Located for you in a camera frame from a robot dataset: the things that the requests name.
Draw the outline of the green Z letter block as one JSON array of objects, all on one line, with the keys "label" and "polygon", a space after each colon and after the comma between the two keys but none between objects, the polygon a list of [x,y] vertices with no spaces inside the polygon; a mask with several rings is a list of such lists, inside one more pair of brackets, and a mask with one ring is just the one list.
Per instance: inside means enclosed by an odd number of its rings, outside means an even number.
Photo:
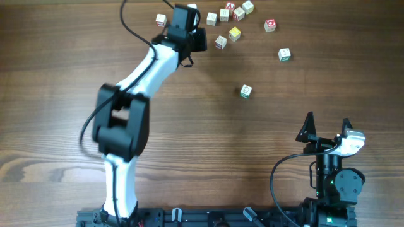
[{"label": "green Z letter block", "polygon": [[289,48],[280,49],[278,51],[278,58],[280,61],[288,61],[291,58],[291,52]]}]

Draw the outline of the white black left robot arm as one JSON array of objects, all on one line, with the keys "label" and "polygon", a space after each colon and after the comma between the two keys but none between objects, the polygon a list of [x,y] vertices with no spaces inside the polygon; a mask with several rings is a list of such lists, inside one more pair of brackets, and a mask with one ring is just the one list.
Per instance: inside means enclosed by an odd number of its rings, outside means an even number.
[{"label": "white black left robot arm", "polygon": [[150,100],[185,58],[206,50],[205,29],[170,27],[152,40],[147,55],[126,79],[99,89],[92,137],[104,159],[107,197],[100,214],[105,224],[138,224],[134,175],[148,141]]}]

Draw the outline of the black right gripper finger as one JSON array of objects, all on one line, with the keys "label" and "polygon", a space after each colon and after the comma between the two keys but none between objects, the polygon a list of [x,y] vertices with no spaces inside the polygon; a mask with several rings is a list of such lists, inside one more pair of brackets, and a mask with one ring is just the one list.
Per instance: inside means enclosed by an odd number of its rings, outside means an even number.
[{"label": "black right gripper finger", "polygon": [[343,124],[342,124],[342,134],[345,134],[346,129],[352,129],[353,126],[351,125],[350,121],[348,118],[343,119]]},{"label": "black right gripper finger", "polygon": [[315,141],[317,141],[313,112],[307,113],[304,124],[303,124],[301,130],[299,131],[295,140],[297,142],[315,142]]}]

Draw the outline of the red side bird block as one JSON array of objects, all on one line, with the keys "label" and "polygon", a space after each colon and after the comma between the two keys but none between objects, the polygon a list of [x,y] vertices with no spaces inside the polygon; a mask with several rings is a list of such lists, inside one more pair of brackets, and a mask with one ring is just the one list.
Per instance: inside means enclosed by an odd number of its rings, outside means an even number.
[{"label": "red side bird block", "polygon": [[226,44],[227,44],[227,39],[221,35],[219,35],[217,37],[217,39],[215,40],[215,47],[220,50],[223,50],[225,48]]}]

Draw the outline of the green side animal block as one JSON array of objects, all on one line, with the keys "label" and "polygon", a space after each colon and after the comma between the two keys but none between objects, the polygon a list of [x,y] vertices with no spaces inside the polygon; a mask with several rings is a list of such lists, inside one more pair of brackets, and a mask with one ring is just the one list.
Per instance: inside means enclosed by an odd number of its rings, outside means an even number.
[{"label": "green side animal block", "polygon": [[243,97],[245,99],[248,99],[250,97],[250,94],[252,92],[252,87],[244,84],[240,90],[240,97]]}]

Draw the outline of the yellow K letter block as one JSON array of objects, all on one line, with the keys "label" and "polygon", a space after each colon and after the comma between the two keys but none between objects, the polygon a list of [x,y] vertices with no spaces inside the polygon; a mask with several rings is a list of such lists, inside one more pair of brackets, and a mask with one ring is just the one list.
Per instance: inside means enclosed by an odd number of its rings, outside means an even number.
[{"label": "yellow K letter block", "polygon": [[236,42],[241,37],[241,31],[235,26],[229,31],[229,39]]}]

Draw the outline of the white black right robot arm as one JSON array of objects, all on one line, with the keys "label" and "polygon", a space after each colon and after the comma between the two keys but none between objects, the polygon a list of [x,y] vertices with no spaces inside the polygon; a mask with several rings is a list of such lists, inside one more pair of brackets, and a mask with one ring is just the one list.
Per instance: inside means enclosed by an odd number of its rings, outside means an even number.
[{"label": "white black right robot arm", "polygon": [[306,143],[304,154],[316,157],[316,198],[300,204],[297,224],[300,226],[357,226],[354,206],[365,183],[365,176],[354,168],[343,168],[342,160],[354,156],[365,144],[363,132],[343,120],[342,132],[334,139],[316,135],[314,114],[309,112],[296,137]]}]

